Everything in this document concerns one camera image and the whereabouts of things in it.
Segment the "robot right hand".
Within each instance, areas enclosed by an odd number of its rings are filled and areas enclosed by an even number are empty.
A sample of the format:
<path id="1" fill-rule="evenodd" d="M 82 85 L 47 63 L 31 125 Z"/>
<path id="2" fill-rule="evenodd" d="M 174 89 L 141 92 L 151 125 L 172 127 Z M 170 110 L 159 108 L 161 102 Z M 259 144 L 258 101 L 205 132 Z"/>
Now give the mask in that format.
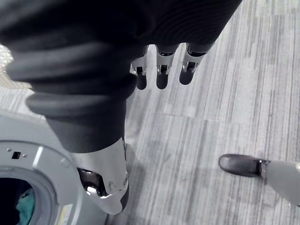
<path id="1" fill-rule="evenodd" d="M 29 83 L 26 104 L 71 152 L 90 199 L 108 214 L 128 202 L 126 101 L 130 72 L 156 45 L 166 63 L 181 43 L 202 57 L 238 0 L 3 0 L 0 42 L 9 78 Z"/>

